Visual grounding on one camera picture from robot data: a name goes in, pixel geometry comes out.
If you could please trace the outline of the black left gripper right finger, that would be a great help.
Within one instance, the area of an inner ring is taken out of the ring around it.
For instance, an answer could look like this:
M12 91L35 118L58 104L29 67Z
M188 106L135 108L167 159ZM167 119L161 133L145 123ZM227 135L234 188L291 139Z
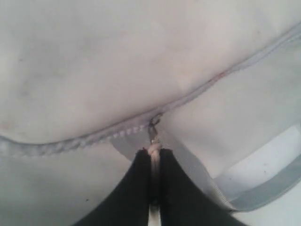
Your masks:
M163 226L244 225L199 190L169 149L160 150L160 218Z

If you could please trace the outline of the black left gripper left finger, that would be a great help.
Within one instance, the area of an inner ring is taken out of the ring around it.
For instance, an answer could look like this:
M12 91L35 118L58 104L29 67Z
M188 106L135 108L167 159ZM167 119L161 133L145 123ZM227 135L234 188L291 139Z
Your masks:
M149 220L151 159L139 150L115 189L76 226L146 226Z

